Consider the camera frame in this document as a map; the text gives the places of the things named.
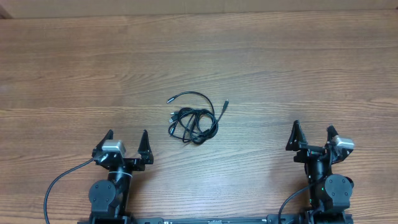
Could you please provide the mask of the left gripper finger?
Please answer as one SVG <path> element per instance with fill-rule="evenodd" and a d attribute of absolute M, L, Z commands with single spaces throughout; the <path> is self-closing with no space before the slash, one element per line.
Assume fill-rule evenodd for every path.
<path fill-rule="evenodd" d="M 140 145 L 137 151 L 141 155 L 141 159 L 143 160 L 144 164 L 154 163 L 154 156 L 150 148 L 149 135 L 146 129 L 143 131 Z"/>
<path fill-rule="evenodd" d="M 105 143 L 106 140 L 112 140 L 113 139 L 113 130 L 110 129 L 104 136 L 104 138 L 96 145 L 95 149 L 102 149 L 103 144 Z"/>

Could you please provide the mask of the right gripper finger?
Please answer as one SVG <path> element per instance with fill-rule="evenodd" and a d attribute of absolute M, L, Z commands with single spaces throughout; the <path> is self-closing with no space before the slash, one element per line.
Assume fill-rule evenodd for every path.
<path fill-rule="evenodd" d="M 327 131 L 327 135 L 328 135 L 327 141 L 329 143 L 336 142 L 336 139 L 338 137 L 338 132 L 335 129 L 335 127 L 331 124 L 331 125 L 329 125 L 329 127 L 327 127 L 326 131 Z"/>
<path fill-rule="evenodd" d="M 286 151 L 299 151 L 306 149 L 308 146 L 308 141 L 302 131 L 300 121 L 295 120 L 292 126 L 292 131 L 285 147 Z"/>

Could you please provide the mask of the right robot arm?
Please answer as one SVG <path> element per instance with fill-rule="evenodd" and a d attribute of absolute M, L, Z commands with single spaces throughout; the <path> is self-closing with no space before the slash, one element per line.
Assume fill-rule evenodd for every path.
<path fill-rule="evenodd" d="M 295 151 L 294 162 L 304 164 L 308 185 L 283 202 L 277 214 L 279 223 L 353 223 L 352 216 L 345 214 L 345 210 L 350 207 L 354 182 L 347 176 L 334 174 L 331 167 L 353 152 L 354 141 L 340 136 L 332 125 L 326 131 L 325 145 L 311 146 L 300 121 L 294 121 L 285 149 Z M 287 202 L 304 191 L 309 192 L 310 207 L 284 218 L 282 211 Z"/>

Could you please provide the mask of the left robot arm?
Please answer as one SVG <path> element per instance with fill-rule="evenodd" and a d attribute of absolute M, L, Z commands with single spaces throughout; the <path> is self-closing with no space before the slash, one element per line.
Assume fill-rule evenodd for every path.
<path fill-rule="evenodd" d="M 88 223 L 137 223 L 127 211 L 127 203 L 133 173 L 144 171 L 146 165 L 154 163 L 146 130 L 143 130 L 137 152 L 140 157 L 127 158 L 124 143 L 113 138 L 111 129 L 93 149 L 93 161 L 108 170 L 108 177 L 95 182 L 89 190 Z"/>

